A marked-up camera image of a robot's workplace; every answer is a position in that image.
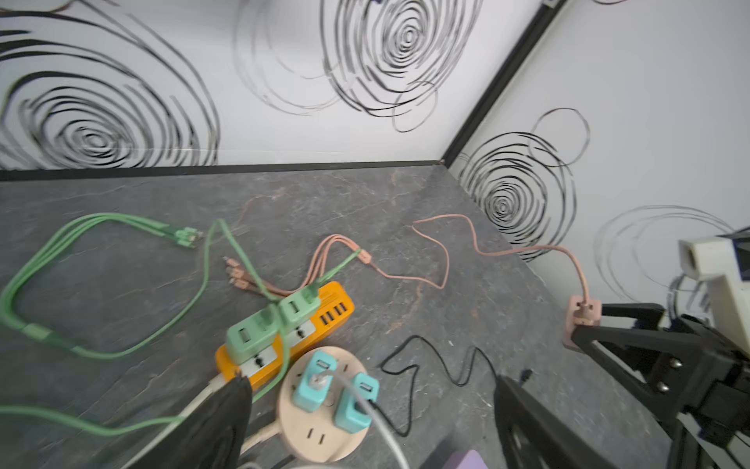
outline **black border strip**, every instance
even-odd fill
[[[518,39],[518,42],[513,46],[510,55],[503,62],[502,67],[497,71],[497,75],[492,79],[492,82],[484,91],[479,102],[474,106],[474,110],[472,110],[469,117],[463,123],[461,130],[458,131],[451,145],[445,151],[442,160],[447,167],[450,167],[456,161],[461,150],[464,149],[464,146],[469,142],[469,139],[476,132],[482,121],[485,120],[485,116],[490,112],[497,98],[506,90],[508,84],[521,68],[521,65],[534,49],[534,46],[539,42],[539,39],[547,31],[547,27],[555,19],[566,1],[559,0],[554,8],[542,4],[536,11],[531,23],[529,23],[526,30]]]
[[[389,168],[408,166],[435,166],[429,161],[354,161],[350,163],[299,163],[299,164],[227,164],[216,166],[180,166],[150,168],[108,168],[84,170],[18,170],[0,171],[0,182],[36,181],[51,179],[136,178],[144,176],[192,176],[196,174],[274,173],[277,171],[351,170],[359,168]]]

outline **teal charger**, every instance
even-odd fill
[[[324,371],[335,371],[337,361],[322,350],[313,353],[313,357],[307,364],[299,380],[299,385],[292,395],[292,402],[297,407],[309,413],[313,413],[325,401],[329,389],[331,389],[332,376],[324,377],[315,381],[313,376]]]
[[[365,373],[357,373],[352,379],[352,385],[365,401],[377,400],[380,383],[375,378]],[[372,418],[357,402],[357,398],[347,388],[344,388],[341,393],[341,400],[338,402],[338,409],[336,409],[334,424],[349,433],[358,433],[368,428],[371,423]]]

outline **marble surface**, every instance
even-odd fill
[[[481,247],[508,247],[443,167],[5,182],[0,183],[0,282],[5,284],[65,222],[91,212],[132,213],[201,228],[224,218],[262,275],[286,287],[296,287],[312,250],[330,233],[359,242],[387,272],[435,281],[444,269],[443,253],[411,231],[416,219],[464,213],[474,220]],[[410,376],[373,369],[419,333],[438,347],[454,374],[472,344],[500,373],[517,377],[531,368],[526,389],[617,467],[665,466],[665,433],[591,359],[562,347],[563,312],[523,261],[474,254],[460,220],[422,226],[451,252],[448,286],[436,290],[388,280],[368,266],[352,265],[338,280],[356,311],[325,341],[352,351],[380,379],[379,402],[396,422],[406,422]],[[339,245],[332,253],[336,261],[346,252]],[[227,284],[221,256],[231,254],[226,240],[217,239],[208,289],[194,309],[157,341],[122,359],[79,358],[0,328],[0,403],[45,405],[105,425],[179,412],[216,375],[213,356],[227,327],[265,303]],[[194,294],[200,255],[129,227],[103,224],[30,280],[16,310],[89,348],[121,350],[167,322]],[[412,434],[401,440],[411,466],[441,467],[452,450],[473,448],[488,467],[505,467],[488,367],[478,363],[472,382],[458,388],[425,346],[409,346],[394,367],[414,362],[423,367],[415,421]],[[253,418],[268,419],[274,399],[272,392],[257,403]],[[0,466],[119,467],[156,432],[103,438],[3,416]],[[253,448],[249,459],[270,468],[287,454],[274,438]],[[343,462],[395,467],[375,431]]]

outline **table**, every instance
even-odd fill
[[[474,220],[480,247],[509,246],[444,167],[3,182],[0,282],[63,223],[92,212],[132,213],[203,229],[224,218],[262,276],[286,287],[299,284],[312,251],[330,233],[353,238],[387,272],[435,281],[444,269],[443,253],[411,231],[416,219],[464,213]],[[389,280],[353,263],[337,280],[356,310],[324,342],[352,351],[380,380],[379,402],[397,424],[406,423],[410,375],[388,376],[375,365],[419,333],[438,347],[454,374],[473,344],[499,373],[517,377],[531,368],[526,389],[617,467],[665,466],[665,433],[591,359],[562,347],[563,311],[522,260],[476,255],[462,220],[422,226],[451,252],[447,287]],[[333,265],[346,249],[339,245],[331,252]],[[94,350],[121,350],[156,330],[194,294],[200,254],[103,224],[30,280],[16,310]],[[226,240],[217,240],[208,289],[194,309],[160,339],[122,359],[83,359],[0,328],[0,403],[46,405],[114,426],[178,413],[217,374],[214,352],[227,327],[265,304],[228,285],[221,256],[231,254]],[[505,467],[488,367],[478,362],[472,382],[458,388],[426,347],[409,346],[393,366],[410,362],[423,366],[412,434],[401,440],[411,466],[440,467],[452,451],[473,448],[489,467]],[[253,418],[268,419],[274,398],[272,392],[254,405]],[[157,432],[108,439],[4,416],[0,466],[119,467]],[[250,454],[270,468],[287,453],[274,438]],[[395,467],[374,430],[343,462]]]

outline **orange power strip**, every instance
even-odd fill
[[[289,351],[289,365],[291,366],[300,356],[312,349],[319,341],[331,335],[336,329],[346,323],[354,311],[354,303],[349,298],[344,287],[337,281],[323,285],[318,290],[320,296],[320,308],[315,315],[287,336],[287,341],[296,341]],[[277,335],[273,345],[267,347],[257,356],[241,365],[232,362],[227,353],[227,346],[222,345],[216,350],[216,366],[229,382],[237,373],[243,374],[250,379],[253,389],[259,389],[268,383],[281,369],[283,349],[281,347],[281,336]],[[263,362],[263,357],[272,356],[273,360]]]

